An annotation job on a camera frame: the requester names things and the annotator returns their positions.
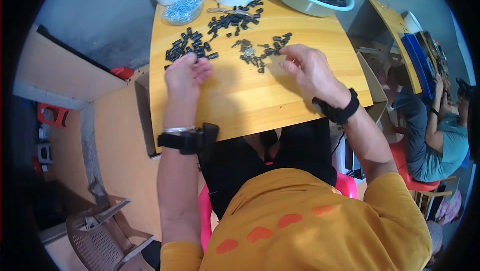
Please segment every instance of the pink floral clothing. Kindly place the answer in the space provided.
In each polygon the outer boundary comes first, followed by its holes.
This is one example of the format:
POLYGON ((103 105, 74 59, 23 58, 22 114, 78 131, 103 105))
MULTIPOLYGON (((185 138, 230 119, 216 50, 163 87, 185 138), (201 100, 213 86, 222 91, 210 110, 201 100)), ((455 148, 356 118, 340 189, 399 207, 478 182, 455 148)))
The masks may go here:
POLYGON ((435 219, 438 220, 438 219, 441 219, 443 216, 445 216, 445 221, 443 223, 447 224, 448 222, 450 222, 455 218, 461 206, 462 206, 462 195, 460 194, 460 191, 457 189, 450 201, 445 201, 445 198, 443 198, 435 214, 435 219))

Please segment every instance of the silver bracelet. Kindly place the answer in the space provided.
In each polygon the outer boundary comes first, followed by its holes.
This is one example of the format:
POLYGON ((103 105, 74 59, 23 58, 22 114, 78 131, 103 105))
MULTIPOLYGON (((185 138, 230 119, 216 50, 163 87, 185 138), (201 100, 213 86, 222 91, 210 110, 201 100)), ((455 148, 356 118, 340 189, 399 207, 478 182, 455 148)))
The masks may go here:
POLYGON ((165 128, 163 130, 163 133, 178 133, 178 132, 187 132, 187 131, 190 131, 190 130, 195 130, 195 126, 165 128))

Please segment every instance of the wooden table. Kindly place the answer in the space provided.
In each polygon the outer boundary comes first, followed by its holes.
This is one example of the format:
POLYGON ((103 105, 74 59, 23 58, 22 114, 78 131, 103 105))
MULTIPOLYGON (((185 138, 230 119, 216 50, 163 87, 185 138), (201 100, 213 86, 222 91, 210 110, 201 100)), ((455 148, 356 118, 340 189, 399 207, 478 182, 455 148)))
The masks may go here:
MULTIPOLYGON (((319 118, 309 104, 306 105, 291 78, 281 70, 278 62, 284 56, 270 56, 265 60, 264 74, 259 74, 252 64, 240 60, 239 47, 231 48, 237 39, 247 39, 257 44, 273 45, 272 37, 291 32, 289 44, 305 44, 325 52, 328 62, 347 87, 353 87, 363 106, 372 105, 372 98, 360 63, 342 26, 335 16, 327 18, 301 14, 279 0, 262 0, 264 12, 254 29, 241 30, 239 37, 227 38, 235 27, 220 29, 219 37, 211 42, 219 58, 212 60, 213 75, 202 86, 196 125, 209 122, 220 126, 219 140, 245 136, 265 130, 281 128, 319 118)), ((172 26, 155 16, 150 49, 150 109, 154 137, 162 132, 163 111, 167 100, 164 81, 165 51, 180 38, 187 27, 203 34, 209 40, 207 24, 212 16, 206 10, 216 7, 215 0, 205 0, 198 19, 185 26, 172 26)))
POLYGON ((400 55, 403 58, 406 71, 408 73, 408 77, 410 78, 410 83, 412 85, 413 92, 415 94, 421 93, 422 88, 420 87, 420 82, 417 77, 417 72, 415 71, 415 68, 413 67, 410 56, 408 55, 407 50, 405 49, 405 46, 403 46, 403 42, 401 40, 401 38, 405 35, 405 33, 410 33, 407 26, 405 25, 405 22, 403 21, 402 16, 397 12, 395 12, 394 10, 392 10, 387 5, 382 4, 376 0, 368 0, 368 1, 369 3, 371 3, 375 11, 383 20, 385 26, 388 28, 388 31, 392 35, 393 40, 395 41, 400 51, 400 55))

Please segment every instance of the teal t-shirt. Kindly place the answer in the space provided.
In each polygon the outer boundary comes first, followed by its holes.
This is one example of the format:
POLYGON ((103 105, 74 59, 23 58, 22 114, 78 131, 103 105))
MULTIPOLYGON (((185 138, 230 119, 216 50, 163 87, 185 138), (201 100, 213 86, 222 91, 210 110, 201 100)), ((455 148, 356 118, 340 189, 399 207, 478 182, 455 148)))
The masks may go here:
POLYGON ((459 124, 459 116, 447 112, 438 124, 443 132, 443 153, 427 145, 427 157, 420 172, 420 181, 432 182, 452 175, 462 164, 469 150, 468 132, 459 124))

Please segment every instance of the black cable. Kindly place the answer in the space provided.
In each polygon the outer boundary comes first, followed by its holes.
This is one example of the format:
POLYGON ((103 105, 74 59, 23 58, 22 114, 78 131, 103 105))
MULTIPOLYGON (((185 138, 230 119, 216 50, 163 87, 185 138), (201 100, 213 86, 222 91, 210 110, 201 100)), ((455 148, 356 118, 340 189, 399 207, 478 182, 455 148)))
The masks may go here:
POLYGON ((342 138, 343 138, 344 135, 345 135, 345 131, 342 132, 342 135, 341 135, 340 138, 338 139, 338 143, 336 144, 335 149, 333 149, 331 155, 333 155, 333 154, 335 153, 336 149, 340 146, 340 142, 342 141, 342 138))

